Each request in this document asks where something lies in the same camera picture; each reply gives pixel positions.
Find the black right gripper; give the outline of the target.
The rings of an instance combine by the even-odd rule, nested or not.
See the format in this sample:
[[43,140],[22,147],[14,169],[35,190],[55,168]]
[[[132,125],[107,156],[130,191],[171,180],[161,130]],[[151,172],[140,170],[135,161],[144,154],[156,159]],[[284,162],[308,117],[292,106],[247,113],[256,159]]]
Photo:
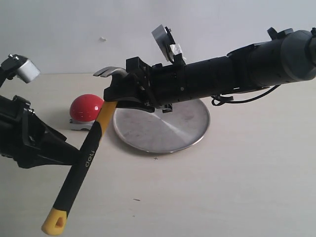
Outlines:
[[138,85],[130,74],[112,72],[109,87],[104,89],[103,99],[117,101],[119,109],[140,110],[153,113],[156,108],[168,113],[172,104],[187,101],[188,90],[184,77],[185,62],[182,57],[174,57],[168,66],[155,64],[150,66],[139,57],[129,58],[125,62],[127,72],[136,76],[146,92],[145,100],[139,100]]

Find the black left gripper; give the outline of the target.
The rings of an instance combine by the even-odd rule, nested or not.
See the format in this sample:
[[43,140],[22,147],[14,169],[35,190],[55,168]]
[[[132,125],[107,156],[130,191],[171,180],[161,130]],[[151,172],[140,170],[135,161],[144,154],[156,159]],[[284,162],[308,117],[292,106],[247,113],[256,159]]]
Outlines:
[[77,162],[80,150],[65,142],[62,133],[43,122],[31,108],[30,101],[15,95],[12,102],[18,106],[13,159],[20,168]]

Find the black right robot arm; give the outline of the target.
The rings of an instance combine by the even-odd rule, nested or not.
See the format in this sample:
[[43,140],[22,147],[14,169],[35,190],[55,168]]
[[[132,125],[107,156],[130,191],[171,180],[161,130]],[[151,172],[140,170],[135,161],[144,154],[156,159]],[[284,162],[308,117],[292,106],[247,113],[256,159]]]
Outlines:
[[268,34],[269,41],[190,64],[182,54],[171,57],[167,66],[127,59],[124,69],[112,69],[104,100],[116,102],[118,108],[167,113],[178,102],[210,97],[214,106],[221,106],[234,103],[234,94],[262,91],[266,96],[282,84],[315,78],[315,29],[270,28]]

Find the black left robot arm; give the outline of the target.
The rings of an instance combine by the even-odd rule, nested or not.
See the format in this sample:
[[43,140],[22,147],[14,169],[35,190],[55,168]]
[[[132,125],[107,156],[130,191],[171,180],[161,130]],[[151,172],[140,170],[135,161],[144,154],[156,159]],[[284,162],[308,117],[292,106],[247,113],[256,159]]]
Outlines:
[[30,101],[15,95],[0,97],[0,155],[20,168],[43,165],[73,165],[80,151],[67,137],[43,122]]

